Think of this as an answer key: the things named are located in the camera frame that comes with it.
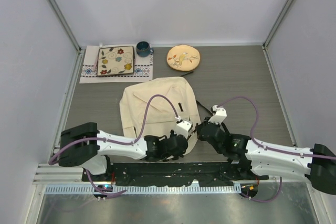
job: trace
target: gray table surface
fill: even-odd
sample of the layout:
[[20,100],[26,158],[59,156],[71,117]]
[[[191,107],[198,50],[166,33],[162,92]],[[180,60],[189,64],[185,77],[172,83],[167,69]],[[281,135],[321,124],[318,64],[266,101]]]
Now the gray table surface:
[[[207,108],[237,95],[252,98],[257,104],[260,119],[255,137],[275,144],[291,146],[292,142],[273,85],[261,46],[197,47],[201,63],[185,79],[192,86],[196,99]],[[153,78],[183,74],[166,64],[169,48],[155,48]],[[122,135],[119,101],[123,90],[136,83],[77,84],[73,95],[66,128],[86,122],[97,122],[99,129]],[[244,100],[236,100],[226,107],[225,120],[231,133],[249,135],[256,113]],[[202,109],[201,120],[207,116]],[[111,157],[113,162],[134,162],[124,157]],[[198,141],[191,153],[180,161],[224,161],[205,142]]]

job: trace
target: yellow plate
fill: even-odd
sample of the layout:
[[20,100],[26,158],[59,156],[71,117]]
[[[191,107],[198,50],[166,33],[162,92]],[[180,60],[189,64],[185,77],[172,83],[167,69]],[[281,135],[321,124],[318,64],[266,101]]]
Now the yellow plate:
[[191,71],[200,64],[201,55],[196,48],[188,45],[178,45],[167,54],[168,65],[179,71]]

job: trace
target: white enclosure wall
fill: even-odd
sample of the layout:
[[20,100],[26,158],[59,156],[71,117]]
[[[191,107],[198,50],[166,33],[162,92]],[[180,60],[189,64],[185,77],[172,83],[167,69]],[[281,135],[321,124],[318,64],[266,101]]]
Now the white enclosure wall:
[[286,0],[56,0],[82,46],[265,41]]
[[[296,0],[269,46],[279,89],[300,146],[336,153],[336,4]],[[332,223],[336,197],[323,195]]]
[[76,52],[46,0],[0,0],[0,223],[22,223]]

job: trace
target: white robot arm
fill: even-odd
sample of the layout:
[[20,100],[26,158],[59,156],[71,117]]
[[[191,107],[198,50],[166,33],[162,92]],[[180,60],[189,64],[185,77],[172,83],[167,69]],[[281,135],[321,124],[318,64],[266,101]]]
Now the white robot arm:
[[212,117],[196,126],[198,139],[209,142],[229,162],[238,161],[241,174],[252,172],[257,176],[294,179],[336,195],[336,156],[327,147],[321,144],[315,144],[314,148],[289,147],[253,136],[229,134],[220,129],[227,116],[225,109],[215,105],[212,111]]
[[187,140],[193,123],[176,118],[177,123],[170,137],[145,136],[139,139],[117,136],[97,130],[97,124],[87,123],[62,132],[61,147],[83,137],[96,137],[105,141],[87,141],[74,145],[60,154],[60,166],[81,166],[93,175],[107,170],[107,155],[124,156],[156,162],[183,157],[188,148]]

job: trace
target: white placemat with embroidered border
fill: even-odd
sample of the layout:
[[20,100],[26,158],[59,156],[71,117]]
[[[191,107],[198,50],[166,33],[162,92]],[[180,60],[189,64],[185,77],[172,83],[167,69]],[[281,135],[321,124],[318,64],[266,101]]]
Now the white placemat with embroidered border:
[[107,45],[104,47],[133,46],[135,53],[134,74],[119,76],[97,76],[97,56],[99,46],[87,46],[79,83],[99,82],[145,82],[153,80],[153,54],[140,57],[136,53],[136,45]]

